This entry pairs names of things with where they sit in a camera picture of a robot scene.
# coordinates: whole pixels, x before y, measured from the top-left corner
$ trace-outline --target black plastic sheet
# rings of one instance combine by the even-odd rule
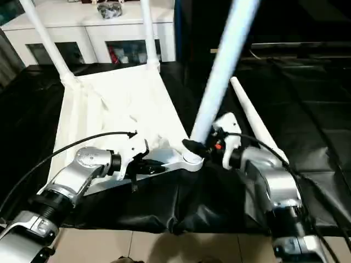
[[[92,64],[73,68],[76,75],[120,66]],[[211,65],[161,64],[161,77],[188,134]],[[278,146],[292,166],[313,179],[324,200],[301,181],[318,226],[340,235],[330,211],[351,229],[351,62],[349,60],[257,60],[240,64],[236,75]],[[0,200],[43,157],[52,152],[63,86],[52,67],[31,66],[0,94],[2,183]],[[219,115],[234,112],[242,132],[252,134],[230,86]],[[49,164],[16,191],[1,216],[12,218],[46,182]],[[87,196],[66,221],[76,228],[129,229],[146,232],[267,232],[235,171],[207,162],[143,180],[132,193],[123,185]]]

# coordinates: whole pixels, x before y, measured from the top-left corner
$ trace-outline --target black fabric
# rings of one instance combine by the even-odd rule
[[[76,75],[118,68],[112,64],[75,67]],[[194,124],[211,65],[161,64],[161,77],[188,134]],[[349,60],[257,60],[241,63],[236,75],[292,166],[313,179],[351,230],[351,103]],[[52,152],[63,86],[52,67],[31,66],[0,94],[2,163],[0,200],[16,181]],[[219,115],[231,111],[242,132],[251,134],[232,87]],[[49,164],[19,189],[4,218],[26,207],[25,200],[46,182]],[[340,235],[327,202],[306,181],[303,194],[328,235]],[[87,196],[66,221],[76,228],[146,232],[267,232],[264,221],[235,171],[207,162],[143,180],[132,193],[123,185]]]

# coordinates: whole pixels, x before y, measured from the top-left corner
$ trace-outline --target white tube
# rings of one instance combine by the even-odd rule
[[[149,0],[140,0],[141,10],[143,13],[145,27],[146,52],[148,54],[147,65],[157,67],[160,70],[160,62],[156,54],[156,45],[154,39],[154,28],[152,25],[151,9]]]
[[[191,140],[204,143],[207,139],[258,5],[259,0],[235,0],[231,5],[218,53],[191,132]]]
[[[53,61],[57,71],[60,74],[61,79],[63,77],[67,77],[72,75],[72,72],[68,69],[66,62],[61,56],[60,51],[57,49],[55,43],[50,38],[50,35],[47,29],[44,27],[42,22],[40,21],[37,12],[35,11],[35,7],[32,3],[32,0],[20,0],[24,11],[26,12],[29,20],[33,23],[35,29],[39,33],[43,45],[48,52],[51,60]]]
[[[240,82],[237,80],[236,77],[231,78],[230,82],[235,90],[236,96],[239,99],[241,107],[245,112],[246,118],[250,123],[250,126],[252,128],[252,131],[256,139],[267,144],[270,148],[276,151],[287,163],[289,163],[285,153],[278,148],[274,139],[270,135],[268,129],[264,125],[264,122],[260,118],[256,109],[252,105],[251,100],[248,98]]]

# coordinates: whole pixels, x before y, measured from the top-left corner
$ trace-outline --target floor tile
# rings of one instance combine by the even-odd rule
[[[340,263],[351,262],[351,253],[346,245],[345,240],[342,237],[325,237],[325,239],[338,257]],[[334,262],[329,252],[326,251],[326,255],[330,262]]]
[[[65,229],[49,263],[110,263],[128,256],[131,231]]]
[[[222,263],[241,262],[237,235],[224,234],[175,236],[134,232],[129,256],[146,263],[198,263],[204,258],[216,258]]]
[[[271,238],[239,235],[242,263],[276,263]]]

